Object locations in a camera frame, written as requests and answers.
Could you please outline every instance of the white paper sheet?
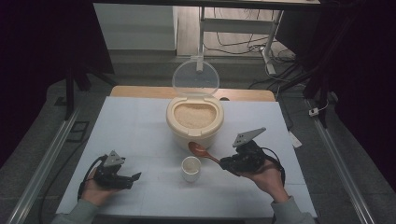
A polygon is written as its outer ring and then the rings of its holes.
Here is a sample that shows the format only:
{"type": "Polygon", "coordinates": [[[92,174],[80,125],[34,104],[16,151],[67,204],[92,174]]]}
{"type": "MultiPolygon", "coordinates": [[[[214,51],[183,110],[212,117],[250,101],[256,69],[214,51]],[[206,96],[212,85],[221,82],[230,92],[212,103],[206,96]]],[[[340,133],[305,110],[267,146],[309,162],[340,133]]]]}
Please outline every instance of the white paper sheet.
{"type": "MultiPolygon", "coordinates": [[[[173,140],[165,116],[170,100],[107,97],[57,213],[69,213],[77,203],[78,186],[92,162],[115,150],[126,161],[119,175],[142,172],[132,189],[116,193],[99,214],[124,217],[271,217],[271,197],[244,177],[223,171],[201,159],[195,183],[181,176],[180,164],[191,153],[173,140]]],[[[265,127],[254,140],[272,149],[286,170],[286,189],[302,211],[316,216],[278,103],[221,102],[224,123],[209,152],[216,158],[235,154],[238,133],[265,127]]]]}

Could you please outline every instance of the human hand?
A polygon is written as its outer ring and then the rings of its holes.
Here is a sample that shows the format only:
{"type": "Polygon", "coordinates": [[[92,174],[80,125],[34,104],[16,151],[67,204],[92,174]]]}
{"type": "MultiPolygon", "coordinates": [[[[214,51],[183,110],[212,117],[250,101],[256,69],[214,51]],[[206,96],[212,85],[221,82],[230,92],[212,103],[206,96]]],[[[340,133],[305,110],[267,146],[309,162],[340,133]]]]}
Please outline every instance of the human hand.
{"type": "Polygon", "coordinates": [[[113,193],[120,191],[120,189],[105,189],[100,187],[95,180],[93,180],[95,172],[96,168],[91,171],[88,179],[85,181],[85,187],[81,198],[96,206],[100,206],[105,203],[108,197],[113,193]]]}
{"type": "Polygon", "coordinates": [[[281,173],[271,161],[265,160],[264,165],[257,172],[238,174],[251,179],[259,189],[270,194],[275,203],[283,203],[289,199],[283,187],[281,173]]]}

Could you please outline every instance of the dark background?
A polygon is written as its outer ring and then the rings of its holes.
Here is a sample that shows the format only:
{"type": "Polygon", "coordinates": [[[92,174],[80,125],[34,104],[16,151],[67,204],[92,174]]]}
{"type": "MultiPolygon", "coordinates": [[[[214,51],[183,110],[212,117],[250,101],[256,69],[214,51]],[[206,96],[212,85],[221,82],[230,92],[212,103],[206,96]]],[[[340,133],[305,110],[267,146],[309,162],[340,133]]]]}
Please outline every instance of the dark background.
{"type": "MultiPolygon", "coordinates": [[[[341,121],[393,189],[396,189],[392,172],[396,153],[391,141],[396,137],[393,117],[396,99],[392,91],[396,79],[395,10],[392,1],[366,1],[325,71],[331,74],[330,89],[339,98],[335,109],[341,121]]],[[[321,49],[329,30],[346,14],[332,11],[300,20],[299,25],[305,30],[302,33],[296,29],[294,39],[308,33],[312,38],[299,40],[308,47],[299,49],[302,51],[297,57],[302,59],[305,54],[315,53],[314,59],[319,58],[324,50],[317,49],[321,49]]],[[[92,3],[88,1],[2,1],[0,30],[3,164],[46,102],[49,85],[64,79],[70,68],[85,72],[82,64],[108,73],[112,67],[92,3]]],[[[315,62],[304,61],[307,69],[315,62]]]]}
{"type": "Polygon", "coordinates": [[[47,88],[83,64],[112,73],[93,4],[86,0],[0,3],[0,146],[3,165],[46,102],[47,88]]]}

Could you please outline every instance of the clear plastic lid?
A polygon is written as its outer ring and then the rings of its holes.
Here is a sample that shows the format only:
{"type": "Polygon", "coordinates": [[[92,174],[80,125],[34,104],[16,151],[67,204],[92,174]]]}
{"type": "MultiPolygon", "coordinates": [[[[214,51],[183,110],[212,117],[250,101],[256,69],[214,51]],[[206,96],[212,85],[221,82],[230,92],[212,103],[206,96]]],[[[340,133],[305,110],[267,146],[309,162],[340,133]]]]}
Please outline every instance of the clear plastic lid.
{"type": "Polygon", "coordinates": [[[213,95],[219,88],[219,74],[204,61],[187,61],[175,71],[172,85],[182,95],[213,95]]]}

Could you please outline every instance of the sleeve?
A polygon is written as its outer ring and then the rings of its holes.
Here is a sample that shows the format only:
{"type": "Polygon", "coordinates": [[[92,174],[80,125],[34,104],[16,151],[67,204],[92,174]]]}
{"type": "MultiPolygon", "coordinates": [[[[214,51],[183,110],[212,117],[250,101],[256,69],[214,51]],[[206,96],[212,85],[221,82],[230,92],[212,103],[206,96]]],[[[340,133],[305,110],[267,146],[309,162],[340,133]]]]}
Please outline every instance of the sleeve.
{"type": "Polygon", "coordinates": [[[91,224],[98,209],[96,205],[80,199],[70,214],[59,214],[51,224],[91,224]]]}
{"type": "Polygon", "coordinates": [[[276,215],[276,224],[315,224],[309,213],[302,213],[291,196],[284,203],[271,203],[276,215]]]}

